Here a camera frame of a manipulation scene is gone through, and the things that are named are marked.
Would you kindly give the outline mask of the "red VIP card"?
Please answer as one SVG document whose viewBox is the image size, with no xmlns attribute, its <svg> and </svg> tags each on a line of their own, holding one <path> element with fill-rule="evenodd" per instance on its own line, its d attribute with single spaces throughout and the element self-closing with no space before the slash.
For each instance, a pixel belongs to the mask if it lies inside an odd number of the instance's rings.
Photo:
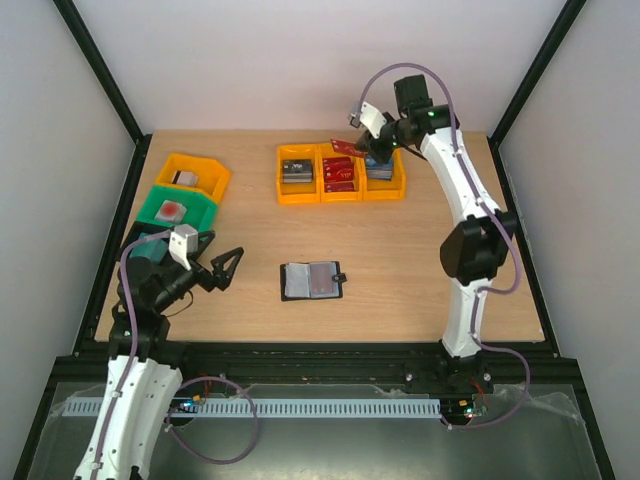
<svg viewBox="0 0 640 480">
<path fill-rule="evenodd" d="M 331 139 L 330 143 L 335 153 L 360 158 L 363 158 L 365 156 L 365 153 L 358 150 L 354 143 L 338 139 Z"/>
</svg>

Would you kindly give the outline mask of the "black card holder wallet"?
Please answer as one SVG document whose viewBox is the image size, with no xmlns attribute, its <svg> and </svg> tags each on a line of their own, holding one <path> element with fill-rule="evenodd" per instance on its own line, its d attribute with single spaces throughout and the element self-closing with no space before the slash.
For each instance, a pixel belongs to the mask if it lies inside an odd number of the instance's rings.
<svg viewBox="0 0 640 480">
<path fill-rule="evenodd" d="M 346 274 L 337 261 L 289 262 L 280 265 L 282 302 L 316 301 L 343 297 Z"/>
</svg>

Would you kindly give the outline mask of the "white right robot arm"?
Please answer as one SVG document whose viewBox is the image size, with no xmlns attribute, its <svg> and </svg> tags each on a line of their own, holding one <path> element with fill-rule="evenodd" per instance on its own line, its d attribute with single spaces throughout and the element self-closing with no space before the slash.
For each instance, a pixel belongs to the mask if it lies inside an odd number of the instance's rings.
<svg viewBox="0 0 640 480">
<path fill-rule="evenodd" d="M 484 380 L 481 327 L 486 299 L 513 245 L 518 220 L 500 209 L 484 187 L 464 145 L 453 103 L 437 105 L 424 75 L 395 82 L 398 114 L 383 113 L 360 98 L 350 122 L 362 129 L 357 150 L 377 163 L 390 161 L 398 149 L 413 152 L 433 169 L 453 219 L 453 229 L 439 250 L 451 280 L 451 300 L 441 354 L 434 377 L 450 392 Z"/>
</svg>

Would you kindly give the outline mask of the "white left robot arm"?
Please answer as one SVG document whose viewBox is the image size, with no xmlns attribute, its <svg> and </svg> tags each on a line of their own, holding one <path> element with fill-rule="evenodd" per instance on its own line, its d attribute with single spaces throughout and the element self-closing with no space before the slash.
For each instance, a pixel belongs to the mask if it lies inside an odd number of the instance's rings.
<svg viewBox="0 0 640 480">
<path fill-rule="evenodd" d="M 194 287 L 226 290 L 244 250 L 199 255 L 214 239 L 183 224 L 148 234 L 121 251 L 119 302 L 112 310 L 105 390 L 77 479 L 145 479 L 183 374 L 183 344 L 168 340 L 166 310 Z"/>
</svg>

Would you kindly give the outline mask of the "blue card stack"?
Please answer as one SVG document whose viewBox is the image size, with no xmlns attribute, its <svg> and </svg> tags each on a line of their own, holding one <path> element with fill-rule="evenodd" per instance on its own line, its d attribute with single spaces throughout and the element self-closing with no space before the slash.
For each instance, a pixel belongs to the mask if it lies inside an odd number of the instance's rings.
<svg viewBox="0 0 640 480">
<path fill-rule="evenodd" d="M 364 158 L 366 175 L 369 179 L 391 181 L 393 178 L 393 159 L 390 158 L 387 164 L 377 164 L 370 156 Z"/>
</svg>

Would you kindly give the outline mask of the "yellow bin with red cards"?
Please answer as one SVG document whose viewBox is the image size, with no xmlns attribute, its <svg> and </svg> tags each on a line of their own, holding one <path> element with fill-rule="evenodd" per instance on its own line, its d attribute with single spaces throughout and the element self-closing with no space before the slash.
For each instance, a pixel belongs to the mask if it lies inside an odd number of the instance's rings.
<svg viewBox="0 0 640 480">
<path fill-rule="evenodd" d="M 363 200 L 364 170 L 360 158 L 337 153 L 330 143 L 317 145 L 322 203 Z"/>
</svg>

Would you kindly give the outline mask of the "yellow bin with blue cards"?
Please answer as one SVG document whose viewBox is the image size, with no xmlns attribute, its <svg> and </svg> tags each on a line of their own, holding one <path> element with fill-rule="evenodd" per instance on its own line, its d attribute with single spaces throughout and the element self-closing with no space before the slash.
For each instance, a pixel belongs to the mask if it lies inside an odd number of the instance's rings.
<svg viewBox="0 0 640 480">
<path fill-rule="evenodd" d="M 377 163 L 370 154 L 363 160 L 366 175 L 365 201 L 403 200 L 406 196 L 406 171 L 400 149 L 396 149 L 387 163 Z"/>
</svg>

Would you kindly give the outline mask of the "teal card stack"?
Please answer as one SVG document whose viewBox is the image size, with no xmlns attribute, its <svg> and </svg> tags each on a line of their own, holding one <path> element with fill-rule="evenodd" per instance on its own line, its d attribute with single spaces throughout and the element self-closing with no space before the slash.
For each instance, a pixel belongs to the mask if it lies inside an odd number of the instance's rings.
<svg viewBox="0 0 640 480">
<path fill-rule="evenodd" d="M 160 265 L 168 253 L 166 239 L 156 239 L 138 245 L 131 250 L 130 258 L 146 258 L 152 265 Z"/>
</svg>

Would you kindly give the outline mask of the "red round card stack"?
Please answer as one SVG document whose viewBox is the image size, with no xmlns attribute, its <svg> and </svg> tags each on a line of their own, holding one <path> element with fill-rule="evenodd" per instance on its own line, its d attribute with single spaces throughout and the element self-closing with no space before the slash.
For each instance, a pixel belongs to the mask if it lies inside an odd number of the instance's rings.
<svg viewBox="0 0 640 480">
<path fill-rule="evenodd" d="M 154 219 L 160 222 L 180 224 L 186 212 L 187 208 L 183 204 L 171 200 L 164 200 L 156 212 Z"/>
</svg>

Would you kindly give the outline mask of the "yellow bin with black cards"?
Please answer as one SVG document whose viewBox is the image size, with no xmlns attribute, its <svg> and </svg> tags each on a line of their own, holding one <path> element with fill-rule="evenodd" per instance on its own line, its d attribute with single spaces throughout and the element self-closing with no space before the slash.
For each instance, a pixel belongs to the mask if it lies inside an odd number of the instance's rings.
<svg viewBox="0 0 640 480">
<path fill-rule="evenodd" d="M 320 202 L 316 144 L 289 144 L 277 148 L 276 190 L 281 205 Z"/>
</svg>

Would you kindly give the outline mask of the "black card stack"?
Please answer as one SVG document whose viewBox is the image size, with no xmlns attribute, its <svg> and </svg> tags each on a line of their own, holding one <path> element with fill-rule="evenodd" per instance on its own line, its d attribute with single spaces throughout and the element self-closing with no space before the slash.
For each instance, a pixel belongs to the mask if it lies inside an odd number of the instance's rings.
<svg viewBox="0 0 640 480">
<path fill-rule="evenodd" d="M 314 165 L 311 159 L 285 160 L 281 168 L 284 184 L 308 184 L 314 180 Z"/>
</svg>

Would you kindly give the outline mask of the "silver card stack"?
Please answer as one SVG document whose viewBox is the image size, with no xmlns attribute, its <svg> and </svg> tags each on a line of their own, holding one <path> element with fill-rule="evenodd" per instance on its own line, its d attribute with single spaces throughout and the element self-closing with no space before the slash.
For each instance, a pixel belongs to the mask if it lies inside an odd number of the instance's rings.
<svg viewBox="0 0 640 480">
<path fill-rule="evenodd" d="M 197 185 L 198 180 L 199 177 L 194 172 L 177 170 L 171 183 L 174 185 L 194 188 Z"/>
</svg>

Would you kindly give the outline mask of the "green bin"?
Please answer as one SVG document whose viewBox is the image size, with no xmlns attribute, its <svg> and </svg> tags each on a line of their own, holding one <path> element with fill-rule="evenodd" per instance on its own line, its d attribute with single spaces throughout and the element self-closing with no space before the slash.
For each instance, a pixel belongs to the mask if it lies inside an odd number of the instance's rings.
<svg viewBox="0 0 640 480">
<path fill-rule="evenodd" d="M 209 230 L 218 205 L 196 191 L 154 186 L 140 208 L 138 222 L 170 228 L 188 224 L 199 232 Z"/>
</svg>

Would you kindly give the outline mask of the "yellow bin left side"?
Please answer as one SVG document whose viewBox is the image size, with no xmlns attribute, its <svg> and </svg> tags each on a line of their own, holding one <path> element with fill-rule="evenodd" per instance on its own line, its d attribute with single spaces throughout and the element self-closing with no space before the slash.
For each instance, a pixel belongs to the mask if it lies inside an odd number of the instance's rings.
<svg viewBox="0 0 640 480">
<path fill-rule="evenodd" d="M 190 188 L 172 184 L 172 178 L 177 170 L 194 172 L 199 177 L 197 185 Z M 170 153 L 156 176 L 155 184 L 200 193 L 212 202 L 220 204 L 231 176 L 231 171 L 213 158 Z"/>
</svg>

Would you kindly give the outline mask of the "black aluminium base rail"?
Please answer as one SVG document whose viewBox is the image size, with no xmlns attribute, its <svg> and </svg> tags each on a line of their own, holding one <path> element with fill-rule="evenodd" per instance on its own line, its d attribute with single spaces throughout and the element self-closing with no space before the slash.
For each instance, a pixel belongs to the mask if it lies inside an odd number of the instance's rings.
<svg viewBox="0 0 640 480">
<path fill-rule="evenodd" d="M 577 361 L 546 342 L 493 345 L 469 360 L 448 360 L 438 343 L 215 343 L 167 344 L 154 357 L 178 367 L 185 379 L 224 375 L 242 385 L 372 384 L 411 393 L 453 394 L 474 385 L 579 386 Z"/>
</svg>

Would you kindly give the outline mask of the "black right rear frame post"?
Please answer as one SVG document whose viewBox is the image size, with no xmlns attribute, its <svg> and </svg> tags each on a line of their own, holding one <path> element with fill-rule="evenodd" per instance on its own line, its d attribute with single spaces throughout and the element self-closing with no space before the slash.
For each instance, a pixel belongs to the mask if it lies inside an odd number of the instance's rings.
<svg viewBox="0 0 640 480">
<path fill-rule="evenodd" d="M 564 3 L 495 130 L 489 137 L 489 146 L 492 150 L 498 150 L 506 139 L 586 3 L 586 0 L 568 0 Z"/>
</svg>

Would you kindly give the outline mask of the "black frame post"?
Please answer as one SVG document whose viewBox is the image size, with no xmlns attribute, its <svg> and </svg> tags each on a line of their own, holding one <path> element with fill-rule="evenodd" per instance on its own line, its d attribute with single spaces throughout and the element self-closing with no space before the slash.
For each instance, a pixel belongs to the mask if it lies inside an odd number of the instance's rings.
<svg viewBox="0 0 640 480">
<path fill-rule="evenodd" d="M 489 137 L 489 146 L 492 150 L 498 150 L 506 139 L 586 3 L 586 0 L 568 0 L 564 3 L 495 130 Z"/>
<path fill-rule="evenodd" d="M 53 0 L 67 29 L 98 80 L 131 140 L 138 144 L 145 134 L 136 121 L 124 95 L 72 0 Z"/>
</svg>

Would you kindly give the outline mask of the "black left rear frame post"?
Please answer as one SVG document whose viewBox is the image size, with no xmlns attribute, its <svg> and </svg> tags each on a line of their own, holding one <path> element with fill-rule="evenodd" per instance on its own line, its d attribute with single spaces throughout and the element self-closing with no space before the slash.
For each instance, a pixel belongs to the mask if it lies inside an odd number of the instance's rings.
<svg viewBox="0 0 640 480">
<path fill-rule="evenodd" d="M 124 95 L 72 0 L 53 0 L 67 29 L 98 80 L 131 140 L 138 144 L 145 134 L 136 121 Z"/>
</svg>

